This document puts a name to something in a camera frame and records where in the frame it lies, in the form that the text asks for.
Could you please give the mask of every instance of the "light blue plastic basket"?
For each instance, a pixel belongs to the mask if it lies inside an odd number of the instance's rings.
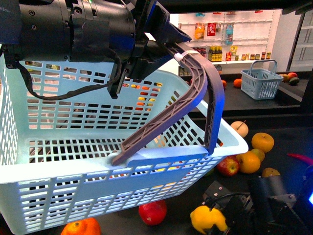
[[[266,62],[273,61],[274,67],[272,71],[265,69],[252,69],[253,65],[258,60],[252,63],[250,69],[242,70],[241,90],[256,100],[274,99],[283,77],[276,74],[277,62],[275,60],[266,60]]]
[[[208,156],[204,131],[185,116],[123,165],[112,166],[107,156],[188,90],[181,78],[156,71],[144,81],[125,81],[118,99],[102,89],[42,101],[30,96],[19,71],[6,69],[0,59],[0,211],[14,234],[179,195],[224,156],[248,149],[221,120],[224,144]],[[112,70],[105,63],[35,65],[26,67],[41,95],[103,84]],[[206,115],[204,101],[198,108]]]

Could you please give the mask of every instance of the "red apple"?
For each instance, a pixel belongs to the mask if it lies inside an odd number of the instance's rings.
[[[298,77],[298,75],[295,72],[288,73],[289,80],[292,79],[293,77]]]
[[[220,163],[216,165],[216,169],[223,176],[233,176],[239,171],[239,162],[235,155],[227,156]]]

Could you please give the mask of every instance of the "table surface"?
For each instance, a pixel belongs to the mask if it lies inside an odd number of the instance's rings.
[[[193,184],[183,194],[166,199],[168,212],[164,221],[154,227],[143,223],[138,214],[138,207],[110,213],[97,217],[102,229],[102,235],[200,235],[191,225],[189,214],[201,205],[202,195],[213,181],[218,181],[232,192],[248,191],[247,180],[258,177],[266,167],[277,169],[288,193],[298,194],[302,185],[302,176],[307,165],[299,160],[288,157],[287,153],[299,153],[313,158],[313,127],[251,130],[245,137],[251,149],[252,136],[257,132],[266,132],[275,139],[274,148],[266,154],[261,168],[254,174],[237,174],[231,178],[221,176],[218,172],[203,177]],[[3,227],[0,219],[0,232]],[[63,226],[46,230],[46,235],[59,235]],[[42,235],[43,231],[32,233]]]

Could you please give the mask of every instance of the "mesh grid pattern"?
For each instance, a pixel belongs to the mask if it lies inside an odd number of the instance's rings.
[[[74,69],[65,64],[26,66],[32,70],[35,91],[60,95],[69,88],[103,84],[110,77],[107,71],[112,69],[102,64],[71,63],[77,66]],[[10,93],[5,83],[2,91],[1,164],[22,164],[25,175],[17,182],[0,184],[0,209],[12,218],[14,207],[16,217],[7,223],[15,234],[179,195],[224,157],[222,153],[207,156],[207,151],[199,146],[203,145],[204,131],[184,116],[147,144],[142,150],[144,154],[136,154],[127,166],[113,167],[103,159],[119,151],[125,138],[186,92],[185,82],[172,74],[158,71],[144,81],[126,79],[118,99],[98,90],[64,101],[42,101],[30,96],[24,86],[12,86],[21,78],[13,71],[10,73]],[[222,133],[227,133],[221,138],[225,149],[238,144],[228,128],[221,127]],[[19,142],[17,131],[21,133]],[[183,145],[196,145],[191,147],[196,151],[184,146],[186,151],[178,151],[178,156],[176,147]],[[69,175],[68,168],[56,167],[60,164],[79,167],[73,167],[74,175]],[[40,167],[46,176],[36,175],[37,171],[28,174],[29,168],[34,167]],[[14,205],[5,198],[14,201]]]
[[[12,109],[11,95],[7,84],[7,77],[4,73],[2,80],[3,99],[1,107],[1,129],[0,129],[0,165],[13,165],[17,161],[17,140],[18,133]]]
[[[179,195],[222,158],[206,157],[33,182],[19,182],[26,230],[30,233],[42,228],[59,226],[86,217],[95,217]],[[177,182],[169,180],[168,183],[158,186],[139,188],[88,200],[77,200],[77,194],[81,193],[78,189],[81,190],[90,184],[101,185],[101,188],[105,188],[110,181],[117,180],[118,184],[118,180],[123,178],[137,180],[138,177],[149,174],[161,177],[161,174],[179,169],[185,169],[187,173]]]

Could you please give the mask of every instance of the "wire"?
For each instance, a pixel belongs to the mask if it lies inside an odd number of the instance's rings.
[[[68,98],[77,96],[79,94],[83,94],[83,93],[86,93],[86,92],[91,92],[91,91],[95,91],[95,90],[98,90],[98,89],[101,89],[101,88],[104,88],[104,87],[108,87],[109,85],[115,83],[119,79],[119,77],[121,75],[121,72],[122,72],[122,62],[121,62],[121,59],[119,58],[119,56],[116,54],[116,52],[114,50],[109,49],[109,51],[111,53],[109,55],[109,57],[112,58],[114,60],[114,62],[117,64],[117,69],[116,69],[117,73],[116,73],[115,77],[111,81],[107,82],[104,85],[96,84],[96,85],[85,86],[85,87],[76,89],[74,91],[69,91],[66,94],[58,95],[58,96],[43,96],[43,95],[39,95],[36,92],[34,92],[34,90],[33,90],[33,80],[32,80],[32,77],[31,77],[29,71],[23,65],[21,65],[19,62],[17,62],[17,68],[21,72],[21,75],[23,77],[23,80],[24,80],[24,83],[26,85],[27,90],[29,91],[29,93],[31,93],[36,98],[43,99],[43,100],[68,99]]]
[[[1,47],[0,47],[0,57],[2,56],[3,54],[3,45],[1,44]]]
[[[206,205],[208,204],[208,207],[211,209],[214,203],[224,198],[232,197],[232,196],[250,196],[250,193],[249,192],[234,192],[234,193],[225,194],[220,197],[213,198],[213,199],[206,198],[205,204]]]

